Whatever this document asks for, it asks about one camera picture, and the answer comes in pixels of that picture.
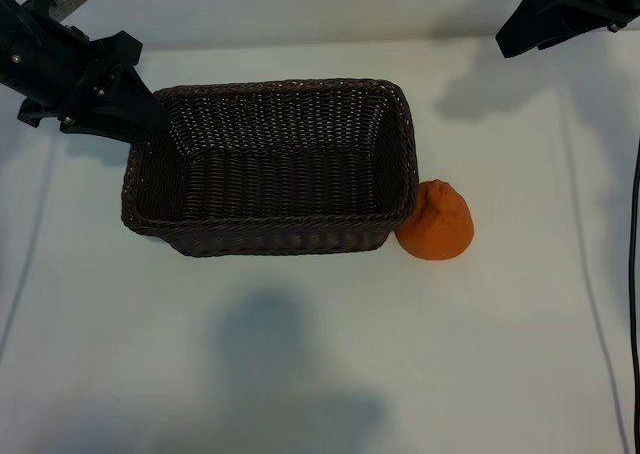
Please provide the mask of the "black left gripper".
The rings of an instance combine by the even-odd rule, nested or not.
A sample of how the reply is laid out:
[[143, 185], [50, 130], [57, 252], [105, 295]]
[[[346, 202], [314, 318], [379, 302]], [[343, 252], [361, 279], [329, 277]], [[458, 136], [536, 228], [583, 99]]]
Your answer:
[[56, 118], [63, 133], [127, 144], [168, 134], [167, 109], [134, 69], [141, 48], [123, 31], [91, 41], [38, 4], [1, 0], [1, 84], [25, 97], [26, 124]]

